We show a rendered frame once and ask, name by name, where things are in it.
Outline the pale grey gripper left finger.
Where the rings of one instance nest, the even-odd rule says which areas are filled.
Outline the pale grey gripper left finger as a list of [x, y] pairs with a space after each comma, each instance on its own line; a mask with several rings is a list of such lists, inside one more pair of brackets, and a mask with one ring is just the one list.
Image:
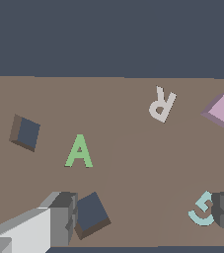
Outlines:
[[45, 253], [66, 247], [78, 218], [78, 194], [52, 192], [38, 208], [0, 224], [0, 253]]

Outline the light blue number 5 block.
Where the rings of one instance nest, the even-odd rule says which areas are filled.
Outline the light blue number 5 block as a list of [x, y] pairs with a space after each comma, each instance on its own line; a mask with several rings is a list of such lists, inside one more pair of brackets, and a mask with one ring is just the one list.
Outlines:
[[[207, 201], [211, 201], [212, 194], [208, 191], [205, 191], [201, 197], [195, 202], [195, 205], [203, 212], [206, 212], [209, 209], [209, 206], [206, 204]], [[202, 218], [199, 217], [195, 210], [189, 211], [188, 217], [199, 226], [208, 226], [214, 222], [213, 215], [210, 214], [208, 217]]]

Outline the green letter A block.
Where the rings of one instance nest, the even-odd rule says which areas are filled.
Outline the green letter A block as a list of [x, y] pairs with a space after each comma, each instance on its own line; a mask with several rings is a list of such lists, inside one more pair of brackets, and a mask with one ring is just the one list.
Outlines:
[[83, 159], [87, 168], [92, 168], [93, 163], [83, 134], [77, 134], [65, 162], [65, 167], [72, 167], [76, 159]]

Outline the pale grey letter R block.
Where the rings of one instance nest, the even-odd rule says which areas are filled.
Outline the pale grey letter R block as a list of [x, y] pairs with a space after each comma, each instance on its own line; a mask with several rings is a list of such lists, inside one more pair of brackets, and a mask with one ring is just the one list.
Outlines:
[[164, 89], [160, 86], [157, 86], [156, 89], [157, 100], [150, 105], [149, 113], [152, 118], [164, 124], [168, 118], [171, 108], [174, 105], [177, 95], [171, 92], [168, 100], [165, 100]]

